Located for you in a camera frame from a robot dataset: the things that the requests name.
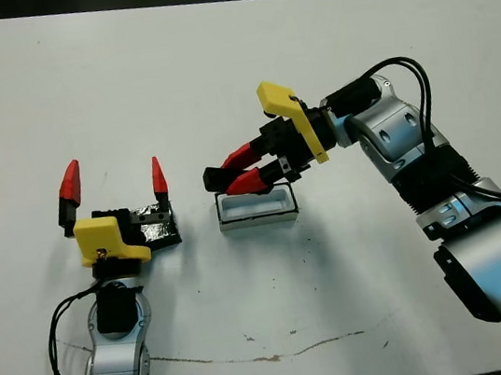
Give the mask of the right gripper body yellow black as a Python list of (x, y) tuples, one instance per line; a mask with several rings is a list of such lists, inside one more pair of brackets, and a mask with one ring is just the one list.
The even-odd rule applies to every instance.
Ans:
[(312, 161), (329, 160), (327, 152), (336, 145), (336, 137), (323, 109), (308, 107), (293, 90), (268, 81), (259, 83), (256, 93), (271, 118), (260, 128), (262, 153), (275, 157), (265, 167), (269, 185), (282, 179), (297, 181)]

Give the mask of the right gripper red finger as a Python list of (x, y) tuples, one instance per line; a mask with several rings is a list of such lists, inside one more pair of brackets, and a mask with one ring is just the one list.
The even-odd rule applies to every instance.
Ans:
[(264, 167), (253, 168), (240, 174), (227, 187), (227, 194), (242, 195), (266, 192), (283, 177), (284, 173), (280, 161), (274, 160)]
[(260, 139), (252, 140), (230, 153), (222, 163), (221, 168), (224, 170), (244, 170), (259, 162), (267, 153), (266, 143)]

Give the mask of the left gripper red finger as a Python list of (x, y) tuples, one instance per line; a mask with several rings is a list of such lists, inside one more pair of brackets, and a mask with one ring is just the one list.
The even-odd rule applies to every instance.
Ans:
[(63, 229), (65, 238), (73, 238), (77, 221), (76, 211), (81, 204), (79, 162), (71, 160), (65, 170), (59, 190), (58, 225)]
[(151, 159), (151, 170), (152, 170), (152, 182), (153, 182), (153, 192), (156, 196), (156, 201), (158, 203), (159, 211), (167, 213), (170, 211), (170, 200), (168, 200), (169, 193), (167, 188), (167, 181), (165, 180), (165, 175), (160, 167), (159, 160), (156, 157)]

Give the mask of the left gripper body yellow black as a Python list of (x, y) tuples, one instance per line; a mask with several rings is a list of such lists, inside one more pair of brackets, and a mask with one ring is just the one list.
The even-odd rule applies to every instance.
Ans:
[(93, 212), (73, 232), (82, 263), (97, 280), (138, 275), (154, 253), (176, 244), (171, 204), (167, 213), (157, 203)]

